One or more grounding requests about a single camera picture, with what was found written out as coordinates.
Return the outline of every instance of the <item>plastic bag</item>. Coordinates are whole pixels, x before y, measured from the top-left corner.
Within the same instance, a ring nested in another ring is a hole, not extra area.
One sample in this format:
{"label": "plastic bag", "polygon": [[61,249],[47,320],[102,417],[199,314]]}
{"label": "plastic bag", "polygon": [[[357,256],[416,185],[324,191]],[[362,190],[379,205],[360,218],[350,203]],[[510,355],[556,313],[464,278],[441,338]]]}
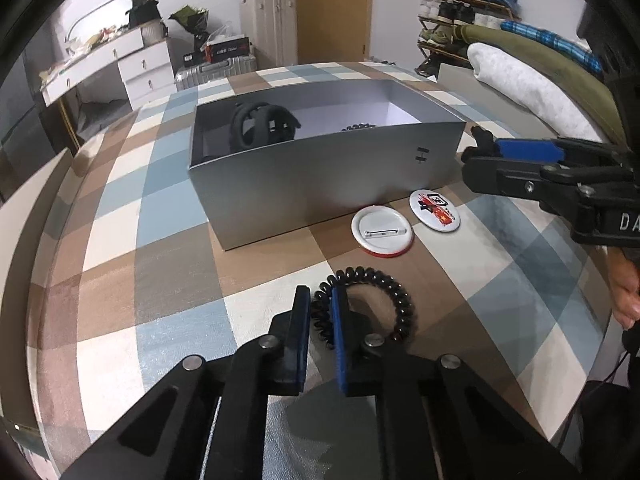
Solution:
{"label": "plastic bag", "polygon": [[225,41],[227,38],[232,38],[234,36],[234,24],[232,22],[226,22],[222,27],[214,30],[207,41],[205,41],[202,49],[204,50],[205,45],[211,45],[215,43],[220,43],[221,41]]}

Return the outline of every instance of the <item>desk drawer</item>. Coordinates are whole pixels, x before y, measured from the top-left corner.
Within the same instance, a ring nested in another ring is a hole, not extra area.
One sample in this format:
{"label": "desk drawer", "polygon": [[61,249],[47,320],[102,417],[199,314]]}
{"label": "desk drawer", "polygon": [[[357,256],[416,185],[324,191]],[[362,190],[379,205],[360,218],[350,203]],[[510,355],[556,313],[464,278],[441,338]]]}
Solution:
{"label": "desk drawer", "polygon": [[132,99],[130,101],[131,102],[131,108],[132,108],[132,110],[137,110],[142,105],[150,103],[151,101],[155,101],[156,99],[159,99],[159,98],[164,97],[166,95],[170,95],[170,94],[174,93],[175,91],[177,91],[175,83],[171,83],[170,85],[163,86],[162,88],[159,88],[158,90],[152,90],[148,94],[145,94],[145,95],[140,96],[138,98]]}
{"label": "desk drawer", "polygon": [[142,33],[139,28],[123,34],[116,40],[99,46],[75,65],[70,66],[47,85],[50,101],[55,101],[61,95],[78,85],[89,76],[103,69],[108,64],[128,56],[132,52],[144,47]]}
{"label": "desk drawer", "polygon": [[150,70],[143,75],[139,75],[130,81],[125,81],[124,86],[127,89],[129,101],[133,101],[140,96],[171,85],[174,82],[174,69],[170,64],[166,64],[160,68]]}
{"label": "desk drawer", "polygon": [[144,73],[162,65],[171,63],[166,41],[161,41],[148,48],[135,52],[118,62],[120,76],[123,81],[130,81]]}

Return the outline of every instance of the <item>black shoe box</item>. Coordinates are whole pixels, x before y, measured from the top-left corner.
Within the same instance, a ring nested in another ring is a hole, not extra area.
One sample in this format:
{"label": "black shoe box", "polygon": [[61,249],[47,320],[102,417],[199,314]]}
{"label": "black shoe box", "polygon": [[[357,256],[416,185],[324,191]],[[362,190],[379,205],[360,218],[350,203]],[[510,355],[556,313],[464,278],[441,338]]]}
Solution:
{"label": "black shoe box", "polygon": [[204,47],[204,53],[209,63],[217,63],[230,57],[248,56],[249,38],[235,38],[233,40],[206,45]]}
{"label": "black shoe box", "polygon": [[200,65],[207,60],[207,57],[204,52],[196,50],[195,52],[190,52],[182,56],[182,62],[185,68],[189,68],[191,66]]}

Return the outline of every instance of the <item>shoe box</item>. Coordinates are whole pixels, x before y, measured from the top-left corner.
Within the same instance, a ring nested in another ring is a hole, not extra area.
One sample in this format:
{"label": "shoe box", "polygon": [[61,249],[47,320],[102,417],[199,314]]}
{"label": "shoe box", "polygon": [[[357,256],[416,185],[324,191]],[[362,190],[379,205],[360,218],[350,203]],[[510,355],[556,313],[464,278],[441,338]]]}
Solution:
{"label": "shoe box", "polygon": [[204,54],[208,63],[217,63],[230,57],[248,56],[249,38],[244,34],[238,34],[223,41],[207,42],[204,47]]}

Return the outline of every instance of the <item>checkered tablecloth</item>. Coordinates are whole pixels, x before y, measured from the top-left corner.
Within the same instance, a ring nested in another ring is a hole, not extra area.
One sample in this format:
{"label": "checkered tablecloth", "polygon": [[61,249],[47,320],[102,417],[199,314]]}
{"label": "checkered tablecloth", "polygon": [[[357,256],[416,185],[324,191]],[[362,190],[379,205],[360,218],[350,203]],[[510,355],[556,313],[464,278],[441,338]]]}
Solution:
{"label": "checkered tablecloth", "polygon": [[[516,133],[456,95],[376,63],[322,63],[235,76],[145,105],[76,156],[47,220],[31,283],[28,365],[36,418],[59,471],[188,354],[231,354],[347,266],[393,275],[417,313],[409,352],[459,355],[550,438],[593,364],[609,319],[600,251],[574,244],[535,203],[477,196],[457,179],[452,234],[414,226],[398,258],[364,253],[351,215],[223,251],[187,176],[198,104],[318,80],[395,78],[498,137]],[[460,150],[472,142],[465,133]],[[393,309],[365,286],[351,303],[388,332]],[[313,335],[305,394],[270,399],[265,478],[377,478],[374,412],[335,386]]]}

